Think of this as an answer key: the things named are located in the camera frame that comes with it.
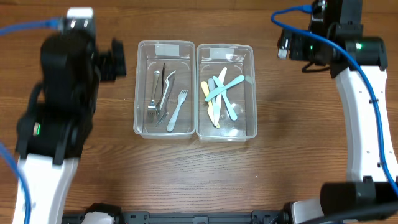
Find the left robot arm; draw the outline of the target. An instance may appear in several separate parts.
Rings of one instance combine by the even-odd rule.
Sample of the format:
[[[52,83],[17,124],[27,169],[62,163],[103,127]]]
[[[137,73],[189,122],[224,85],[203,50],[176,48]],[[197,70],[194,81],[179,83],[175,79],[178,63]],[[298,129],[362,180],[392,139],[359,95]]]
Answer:
[[[85,141],[93,129],[101,82],[126,75],[123,43],[99,52],[78,30],[48,37],[40,49],[43,80],[17,123],[19,183],[14,223],[60,223]]]

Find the white plastic knife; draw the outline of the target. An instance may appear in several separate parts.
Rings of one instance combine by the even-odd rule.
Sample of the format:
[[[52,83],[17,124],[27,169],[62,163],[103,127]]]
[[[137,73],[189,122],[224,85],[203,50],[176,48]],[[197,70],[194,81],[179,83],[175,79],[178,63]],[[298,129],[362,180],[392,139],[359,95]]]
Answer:
[[[224,82],[224,78],[225,78],[226,72],[227,72],[227,68],[224,67],[222,69],[222,71],[220,72],[219,76],[218,76],[218,78],[221,80],[222,83]],[[216,102],[215,115],[216,115],[216,121],[218,122],[218,124],[219,124],[219,119],[220,119],[221,100],[222,100],[222,95],[221,94],[219,94],[217,97],[215,97],[215,102]]]

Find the small metal fork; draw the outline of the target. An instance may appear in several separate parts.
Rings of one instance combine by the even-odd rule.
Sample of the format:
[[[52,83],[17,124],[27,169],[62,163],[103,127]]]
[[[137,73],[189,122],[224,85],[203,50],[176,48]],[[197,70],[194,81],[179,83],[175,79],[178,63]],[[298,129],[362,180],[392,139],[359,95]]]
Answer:
[[[170,93],[172,91],[172,87],[174,84],[174,74],[176,71],[173,71],[165,80],[165,84],[166,84],[166,89],[165,89],[165,93],[162,95],[162,99],[160,101],[160,106],[158,107],[158,110],[156,112],[157,115],[157,122],[156,122],[156,126],[159,126],[163,120],[165,119],[166,115],[167,115],[167,102],[170,96]]]

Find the yellow plastic knife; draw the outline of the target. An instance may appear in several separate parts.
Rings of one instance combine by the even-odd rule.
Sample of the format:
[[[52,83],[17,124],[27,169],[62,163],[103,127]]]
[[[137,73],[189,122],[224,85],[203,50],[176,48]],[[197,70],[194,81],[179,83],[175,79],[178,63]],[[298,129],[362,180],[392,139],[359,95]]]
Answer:
[[[200,85],[201,85],[201,89],[202,89],[205,97],[207,97],[208,94],[210,93],[209,87],[208,87],[208,83],[206,81],[202,81],[200,83]],[[215,124],[214,112],[213,112],[213,103],[211,101],[208,102],[207,113],[208,113],[208,116],[209,116],[211,122],[213,123],[213,126],[216,127],[216,128],[219,128],[220,127],[219,124],[217,124],[217,125]]]

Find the pale grey-blue plastic knife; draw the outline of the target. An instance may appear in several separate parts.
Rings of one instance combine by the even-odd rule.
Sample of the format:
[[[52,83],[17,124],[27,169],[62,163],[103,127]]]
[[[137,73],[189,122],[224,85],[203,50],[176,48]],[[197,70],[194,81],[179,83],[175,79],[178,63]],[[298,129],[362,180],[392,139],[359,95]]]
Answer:
[[[215,82],[214,82],[214,80],[212,79],[212,78],[209,78],[208,79],[208,87],[209,87],[209,91],[213,91],[214,89],[215,89]],[[212,102],[212,105],[213,105],[213,118],[214,118],[214,125],[215,126],[217,126],[218,125],[218,122],[216,121],[216,115],[215,115],[215,112],[216,112],[216,102],[215,102],[215,98],[213,98],[212,100],[211,100],[211,102]]]

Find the black handled metal fork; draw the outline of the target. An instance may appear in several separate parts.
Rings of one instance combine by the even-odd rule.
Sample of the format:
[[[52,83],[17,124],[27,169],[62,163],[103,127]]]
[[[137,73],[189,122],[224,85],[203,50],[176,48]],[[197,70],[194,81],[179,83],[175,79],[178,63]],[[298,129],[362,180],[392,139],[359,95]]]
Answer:
[[[161,79],[161,96],[160,96],[160,99],[159,99],[158,103],[156,104],[156,115],[157,116],[160,113],[160,104],[162,102],[162,98],[163,98],[163,94],[164,94],[165,67],[166,67],[166,63],[164,62],[163,68],[162,68],[162,79]]]

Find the large metal fork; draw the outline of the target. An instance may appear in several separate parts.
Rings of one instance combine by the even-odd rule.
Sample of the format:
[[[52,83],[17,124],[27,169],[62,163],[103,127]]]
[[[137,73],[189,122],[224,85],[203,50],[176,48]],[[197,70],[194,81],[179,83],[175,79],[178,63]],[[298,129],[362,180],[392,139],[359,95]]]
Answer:
[[[147,120],[149,123],[152,123],[154,120],[154,115],[156,112],[156,105],[155,105],[155,93],[157,89],[157,83],[159,79],[160,72],[156,70],[154,72],[154,79],[153,79],[153,84],[152,84],[152,93],[151,93],[151,98],[150,98],[150,104],[147,107]]]

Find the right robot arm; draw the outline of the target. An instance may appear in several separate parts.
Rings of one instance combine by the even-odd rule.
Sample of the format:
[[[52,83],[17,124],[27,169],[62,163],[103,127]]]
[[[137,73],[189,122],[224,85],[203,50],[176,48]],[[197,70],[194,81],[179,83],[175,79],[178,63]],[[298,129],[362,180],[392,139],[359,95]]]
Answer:
[[[397,159],[384,95],[384,41],[365,37],[359,25],[332,22],[322,30],[282,24],[281,52],[326,64],[343,104],[348,163],[344,182],[329,182],[318,198],[285,207],[283,223],[385,220],[397,213]]]

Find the white rounded plastic fork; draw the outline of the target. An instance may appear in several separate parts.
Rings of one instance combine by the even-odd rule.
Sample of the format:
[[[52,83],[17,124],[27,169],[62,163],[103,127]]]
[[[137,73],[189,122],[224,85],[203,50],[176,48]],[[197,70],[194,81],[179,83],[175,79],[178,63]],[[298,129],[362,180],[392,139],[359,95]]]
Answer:
[[[175,123],[177,121],[180,108],[183,105],[183,103],[184,103],[184,101],[185,101],[185,99],[187,97],[187,93],[188,93],[188,90],[183,89],[180,92],[180,94],[178,95],[176,109],[175,109],[175,111],[174,111],[174,113],[173,113],[173,115],[172,115],[172,117],[171,117],[171,119],[170,119],[170,121],[169,121],[169,123],[167,125],[167,131],[168,132],[172,132],[174,130]]]

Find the light blue plastic knife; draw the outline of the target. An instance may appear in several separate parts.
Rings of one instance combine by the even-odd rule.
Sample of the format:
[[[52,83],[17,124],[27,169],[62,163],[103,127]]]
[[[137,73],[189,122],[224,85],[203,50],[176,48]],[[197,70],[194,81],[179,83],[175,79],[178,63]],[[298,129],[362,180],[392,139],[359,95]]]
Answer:
[[[217,84],[218,87],[224,87],[223,83],[221,82],[221,80],[218,77],[213,76],[213,80],[215,81],[215,83]],[[238,117],[237,117],[237,114],[236,114],[235,110],[233,109],[233,107],[232,107],[232,105],[231,105],[231,103],[230,103],[230,101],[228,99],[227,90],[223,91],[221,93],[221,95],[222,95],[222,97],[224,99],[226,108],[228,110],[229,117],[231,118],[232,121],[236,121]]]

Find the mint green plastic knife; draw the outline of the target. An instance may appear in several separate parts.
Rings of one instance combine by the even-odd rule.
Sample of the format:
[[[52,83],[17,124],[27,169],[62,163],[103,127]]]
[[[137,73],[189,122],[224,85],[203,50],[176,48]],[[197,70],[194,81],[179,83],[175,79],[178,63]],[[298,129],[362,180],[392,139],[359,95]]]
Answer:
[[[227,85],[225,86],[218,86],[217,88],[215,88],[213,91],[211,91],[205,98],[206,102],[209,102],[210,100],[212,100],[214,97],[218,96],[219,94],[221,94],[222,92],[234,87],[235,85],[243,82],[245,80],[245,76],[244,75],[239,75],[237,76],[234,80],[230,81]]]

